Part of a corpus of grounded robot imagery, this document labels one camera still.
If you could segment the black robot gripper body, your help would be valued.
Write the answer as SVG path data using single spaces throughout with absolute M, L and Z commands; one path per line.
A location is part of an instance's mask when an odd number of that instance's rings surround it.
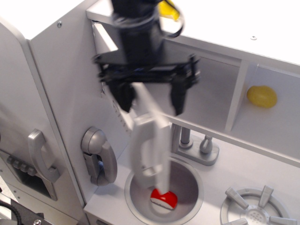
M 136 18 L 113 14 L 112 26 L 120 46 L 93 58 L 100 67 L 101 81 L 115 88 L 135 82 L 170 83 L 174 88 L 197 83 L 199 58 L 167 42 L 157 14 Z

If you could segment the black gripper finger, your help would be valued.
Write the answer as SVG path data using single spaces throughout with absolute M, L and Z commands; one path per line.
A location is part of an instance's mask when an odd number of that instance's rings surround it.
M 108 83 L 108 87 L 120 108 L 129 112 L 132 102 L 135 99 L 135 90 L 133 86 L 126 82 L 110 82 Z
M 171 82 L 171 102 L 175 115 L 180 115 L 184 111 L 184 104 L 187 93 L 186 81 L 183 78 L 176 78 Z

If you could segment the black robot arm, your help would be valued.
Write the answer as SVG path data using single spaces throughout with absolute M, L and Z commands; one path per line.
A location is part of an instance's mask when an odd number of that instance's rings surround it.
M 168 43 L 159 21 L 158 0 L 113 0 L 112 24 L 121 47 L 98 54 L 94 63 L 122 110 L 129 112 L 137 91 L 133 83 L 170 83 L 176 115 L 184 111 L 186 92 L 199 77 L 199 58 Z

